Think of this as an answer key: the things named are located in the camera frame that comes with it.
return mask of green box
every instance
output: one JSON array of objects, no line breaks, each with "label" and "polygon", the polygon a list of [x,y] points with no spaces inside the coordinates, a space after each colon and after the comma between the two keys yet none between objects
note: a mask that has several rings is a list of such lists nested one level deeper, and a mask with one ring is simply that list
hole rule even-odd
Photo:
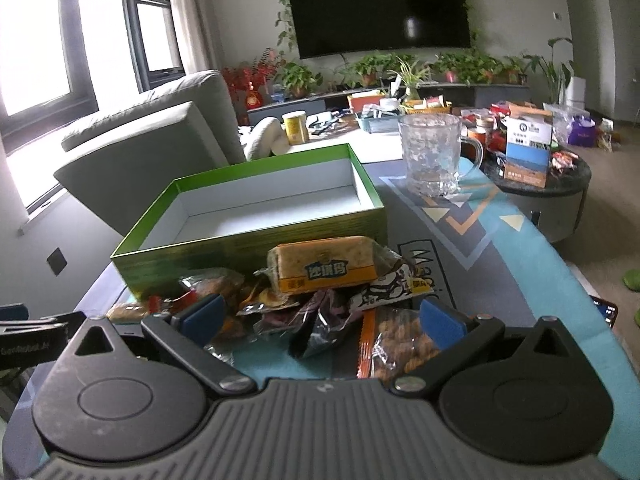
[{"label": "green box", "polygon": [[386,213],[341,144],[174,180],[111,259],[143,299],[197,269],[254,272],[279,244],[355,235],[386,244]]}]

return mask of green slipper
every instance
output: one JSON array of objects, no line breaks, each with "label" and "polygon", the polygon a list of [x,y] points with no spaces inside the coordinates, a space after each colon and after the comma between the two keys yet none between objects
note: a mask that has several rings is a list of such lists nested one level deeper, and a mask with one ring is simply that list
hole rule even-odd
[{"label": "green slipper", "polygon": [[640,292],[640,269],[630,270],[622,277],[625,285],[634,292]]}]

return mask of red decoration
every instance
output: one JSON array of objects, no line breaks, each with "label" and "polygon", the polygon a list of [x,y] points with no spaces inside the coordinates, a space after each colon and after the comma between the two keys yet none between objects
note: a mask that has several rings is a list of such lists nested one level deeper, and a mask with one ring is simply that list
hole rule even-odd
[{"label": "red decoration", "polygon": [[258,90],[276,75],[284,63],[285,61],[280,59],[275,50],[267,48],[252,65],[224,68],[222,75],[233,99],[239,98],[238,92],[247,92],[244,103],[246,108],[251,110],[262,106],[264,101]]}]

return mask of tv stand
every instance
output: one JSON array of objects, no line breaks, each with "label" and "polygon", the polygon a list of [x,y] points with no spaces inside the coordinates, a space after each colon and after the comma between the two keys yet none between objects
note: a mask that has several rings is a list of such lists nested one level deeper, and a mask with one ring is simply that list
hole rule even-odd
[{"label": "tv stand", "polygon": [[[347,95],[370,91],[371,88],[357,88],[343,92],[311,95],[304,99],[273,103],[249,110],[249,124],[255,126],[265,117],[280,119],[283,114],[304,110],[306,114],[319,114],[331,108],[348,108]],[[528,86],[509,84],[476,84],[434,83],[423,84],[418,88],[421,98],[444,95],[454,106],[471,108],[489,108],[498,101],[531,101],[531,90]]]}]

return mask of wall socket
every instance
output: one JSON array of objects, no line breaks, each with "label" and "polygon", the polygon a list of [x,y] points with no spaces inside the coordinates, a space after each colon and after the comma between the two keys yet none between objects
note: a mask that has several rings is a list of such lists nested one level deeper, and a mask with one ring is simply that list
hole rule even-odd
[{"label": "wall socket", "polygon": [[47,263],[49,264],[49,267],[51,267],[51,270],[53,270],[53,273],[56,276],[59,276],[60,272],[62,272],[66,267],[66,258],[64,254],[62,254],[60,248],[57,248],[49,255]]}]

